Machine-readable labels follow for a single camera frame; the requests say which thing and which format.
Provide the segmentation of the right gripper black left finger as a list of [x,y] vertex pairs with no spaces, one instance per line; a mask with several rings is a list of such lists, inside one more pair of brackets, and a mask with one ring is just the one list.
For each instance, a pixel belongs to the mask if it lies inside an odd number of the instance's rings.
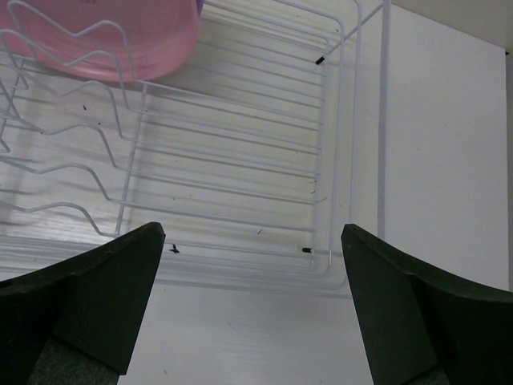
[[1,283],[3,384],[116,384],[127,373],[164,248],[149,222]]

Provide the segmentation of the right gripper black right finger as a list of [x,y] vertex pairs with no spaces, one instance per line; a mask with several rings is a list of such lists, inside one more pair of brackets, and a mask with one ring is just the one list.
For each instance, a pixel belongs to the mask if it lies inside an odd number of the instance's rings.
[[345,270],[376,384],[510,384],[512,294],[461,278],[355,224]]

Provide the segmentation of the pink plastic plate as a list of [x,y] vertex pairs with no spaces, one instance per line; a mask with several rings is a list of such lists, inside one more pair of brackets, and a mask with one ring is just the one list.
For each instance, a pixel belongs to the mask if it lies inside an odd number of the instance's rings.
[[152,80],[192,55],[199,16],[198,1],[3,1],[1,40],[78,77]]

